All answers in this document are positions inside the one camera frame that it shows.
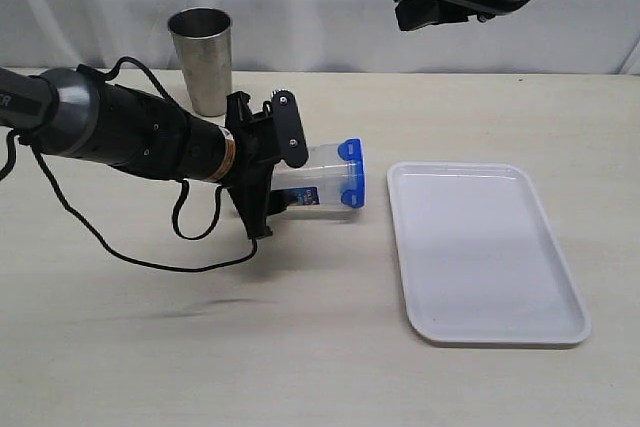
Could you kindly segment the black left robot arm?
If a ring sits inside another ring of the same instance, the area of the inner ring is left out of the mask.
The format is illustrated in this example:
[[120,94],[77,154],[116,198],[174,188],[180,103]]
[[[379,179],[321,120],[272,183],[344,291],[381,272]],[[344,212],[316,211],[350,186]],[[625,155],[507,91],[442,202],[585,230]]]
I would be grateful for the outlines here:
[[227,189],[247,236],[271,234],[272,176],[300,168],[309,152],[295,96],[276,90],[258,112],[243,91],[228,95],[223,125],[165,95],[113,83],[88,66],[26,76],[1,72],[1,124],[44,155],[108,165],[150,180],[197,180]]

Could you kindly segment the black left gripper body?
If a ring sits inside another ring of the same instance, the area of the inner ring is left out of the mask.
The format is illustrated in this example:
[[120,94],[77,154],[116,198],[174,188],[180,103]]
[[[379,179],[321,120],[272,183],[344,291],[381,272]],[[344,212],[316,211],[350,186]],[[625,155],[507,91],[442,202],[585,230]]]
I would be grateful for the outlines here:
[[236,142],[232,169],[224,179],[233,205],[249,239],[272,235],[267,226],[271,179],[280,160],[273,115],[269,110],[253,113],[250,96],[237,91],[227,97],[225,127]]

